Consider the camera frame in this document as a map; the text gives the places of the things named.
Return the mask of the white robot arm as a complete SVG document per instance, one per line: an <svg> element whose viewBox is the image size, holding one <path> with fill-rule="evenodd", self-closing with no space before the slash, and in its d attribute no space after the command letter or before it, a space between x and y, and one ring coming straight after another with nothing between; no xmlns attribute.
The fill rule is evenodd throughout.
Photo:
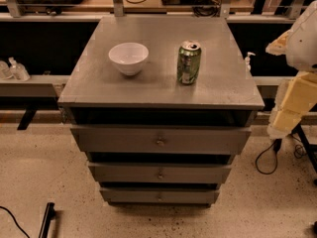
<svg viewBox="0 0 317 238"><path fill-rule="evenodd" d="M298 70L278 87L267 132L271 139L286 137L317 104L317 1L313 1L289 30L270 43L265 51L285 55Z"/></svg>

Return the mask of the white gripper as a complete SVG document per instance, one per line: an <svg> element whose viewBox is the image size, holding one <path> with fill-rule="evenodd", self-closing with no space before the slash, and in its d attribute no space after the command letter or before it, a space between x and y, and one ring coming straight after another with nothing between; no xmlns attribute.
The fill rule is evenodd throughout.
<svg viewBox="0 0 317 238"><path fill-rule="evenodd" d="M285 31L269 43L265 51L274 56L289 53L290 31ZM271 139L283 139L291 133L301 121L302 116L317 103L317 74L314 72L299 72L288 84L282 100L281 109L272 109L267 126Z"/></svg>

